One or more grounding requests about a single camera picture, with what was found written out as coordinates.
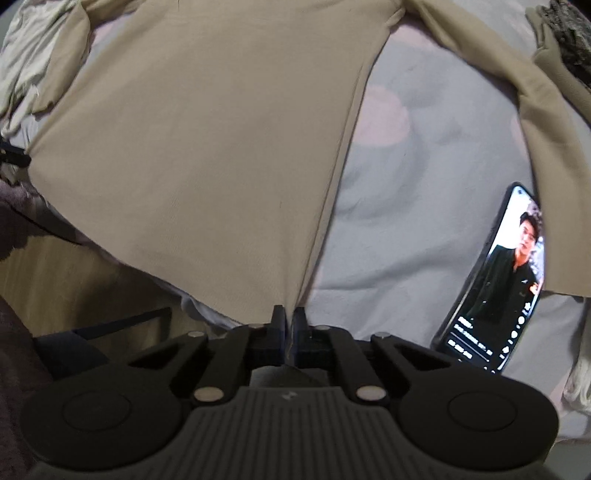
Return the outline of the beige knit sweater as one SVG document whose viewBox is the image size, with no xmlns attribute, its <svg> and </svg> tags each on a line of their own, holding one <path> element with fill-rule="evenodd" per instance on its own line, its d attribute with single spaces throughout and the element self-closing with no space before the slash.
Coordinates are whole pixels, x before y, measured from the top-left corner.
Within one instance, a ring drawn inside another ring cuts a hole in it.
<svg viewBox="0 0 591 480">
<path fill-rule="evenodd" d="M 29 176 L 119 261 L 242 322 L 293 312 L 363 91 L 400 19 L 517 89 L 549 290 L 590 293 L 590 169 L 562 96 L 451 1 L 148 1 L 29 147 Z"/>
</svg>

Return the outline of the black smartphone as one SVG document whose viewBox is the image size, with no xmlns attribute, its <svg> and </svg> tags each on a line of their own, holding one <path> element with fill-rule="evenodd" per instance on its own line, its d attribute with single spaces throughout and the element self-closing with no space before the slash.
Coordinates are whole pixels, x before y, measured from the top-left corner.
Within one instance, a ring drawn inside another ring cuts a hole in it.
<svg viewBox="0 0 591 480">
<path fill-rule="evenodd" d="M 536 308 L 545 278 L 541 208 L 511 184 L 477 263 L 431 347 L 501 373 Z"/>
</svg>

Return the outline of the polka dot bed sheet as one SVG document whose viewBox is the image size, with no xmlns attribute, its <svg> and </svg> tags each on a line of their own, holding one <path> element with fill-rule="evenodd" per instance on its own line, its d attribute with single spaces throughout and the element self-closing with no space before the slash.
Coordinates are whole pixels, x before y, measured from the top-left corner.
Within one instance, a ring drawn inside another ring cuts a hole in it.
<svg viewBox="0 0 591 480">
<path fill-rule="evenodd" d="M 148 1 L 79 2 L 58 35 L 40 96 L 18 132 L 2 139 L 29 147 L 53 108 L 88 65 Z M 93 322 L 158 295 L 184 314 L 224 330 L 253 324 L 225 316 L 179 288 L 127 265 L 76 229 L 34 187 L 29 168 L 1 185 L 1 259 L 25 250 L 33 231 L 59 249 L 38 258 L 15 285 L 64 328 Z M 430 346 L 493 230 L 508 187 L 522 184 L 542 209 L 518 92 L 443 46 L 418 15 L 394 25 L 370 70 L 331 217 L 308 281 L 308 322 L 356 339 L 384 332 Z M 578 396 L 590 330 L 590 293 L 556 293 L 544 284 L 536 308 L 498 375 L 543 392 L 556 407 L 564 437 L 590 431 Z"/>
</svg>

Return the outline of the olive folded garment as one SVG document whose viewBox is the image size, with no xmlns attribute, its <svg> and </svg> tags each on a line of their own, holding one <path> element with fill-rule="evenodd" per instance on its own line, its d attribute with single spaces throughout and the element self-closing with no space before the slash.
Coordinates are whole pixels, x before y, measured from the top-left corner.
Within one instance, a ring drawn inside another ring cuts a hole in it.
<svg viewBox="0 0 591 480">
<path fill-rule="evenodd" d="M 537 44 L 533 55 L 534 63 L 554 82 L 586 123 L 590 124 L 590 89 L 571 74 L 562 62 L 558 42 L 540 15 L 541 6 L 543 5 L 526 9 L 526 18 L 534 31 Z"/>
</svg>

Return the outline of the white garment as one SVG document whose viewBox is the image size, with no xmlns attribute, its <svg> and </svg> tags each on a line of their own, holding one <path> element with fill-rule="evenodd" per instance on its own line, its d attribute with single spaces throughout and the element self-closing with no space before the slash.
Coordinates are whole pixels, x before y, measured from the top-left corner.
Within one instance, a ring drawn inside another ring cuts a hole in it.
<svg viewBox="0 0 591 480">
<path fill-rule="evenodd" d="M 25 1 L 1 47 L 1 135 L 10 138 L 33 112 L 58 35 L 79 3 Z"/>
</svg>

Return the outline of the dark patterned garment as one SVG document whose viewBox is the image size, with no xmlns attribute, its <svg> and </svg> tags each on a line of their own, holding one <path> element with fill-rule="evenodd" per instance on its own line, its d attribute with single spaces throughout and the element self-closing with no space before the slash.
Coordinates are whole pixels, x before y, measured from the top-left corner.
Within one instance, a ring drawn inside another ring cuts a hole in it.
<svg viewBox="0 0 591 480">
<path fill-rule="evenodd" d="M 573 1 L 550 1 L 540 15 L 558 42 L 562 62 L 590 89 L 590 20 Z"/>
</svg>

